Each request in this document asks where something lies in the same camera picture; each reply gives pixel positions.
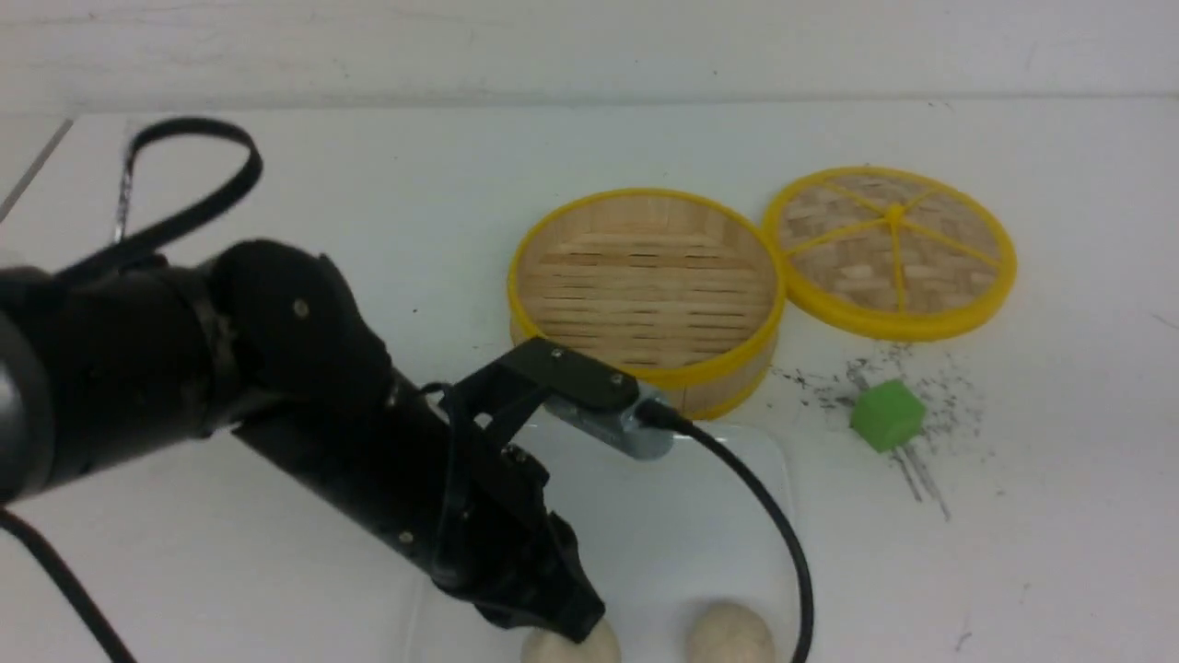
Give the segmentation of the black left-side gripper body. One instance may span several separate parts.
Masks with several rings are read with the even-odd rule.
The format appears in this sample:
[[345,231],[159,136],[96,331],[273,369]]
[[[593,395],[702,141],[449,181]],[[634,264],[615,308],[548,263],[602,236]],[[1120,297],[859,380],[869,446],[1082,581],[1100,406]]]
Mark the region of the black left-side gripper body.
[[450,386],[399,372],[350,449],[358,521],[455,599],[472,600],[498,537],[548,516],[548,470],[476,424]]

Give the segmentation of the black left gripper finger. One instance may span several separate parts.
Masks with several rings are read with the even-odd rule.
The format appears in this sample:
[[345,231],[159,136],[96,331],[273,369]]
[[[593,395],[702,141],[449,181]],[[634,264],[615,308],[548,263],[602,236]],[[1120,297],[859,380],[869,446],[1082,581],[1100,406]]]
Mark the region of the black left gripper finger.
[[577,533],[555,513],[535,529],[498,537],[474,605],[502,629],[536,628],[581,645],[605,616],[601,596],[578,557]]

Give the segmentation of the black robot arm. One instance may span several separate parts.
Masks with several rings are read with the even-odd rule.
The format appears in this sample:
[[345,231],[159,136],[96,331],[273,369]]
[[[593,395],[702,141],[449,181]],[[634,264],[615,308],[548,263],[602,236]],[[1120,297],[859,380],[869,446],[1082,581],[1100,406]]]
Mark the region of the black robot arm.
[[270,239],[77,282],[4,268],[4,505],[228,431],[493,625],[582,642],[605,605],[511,445],[548,395],[511,355],[413,383],[332,261]]

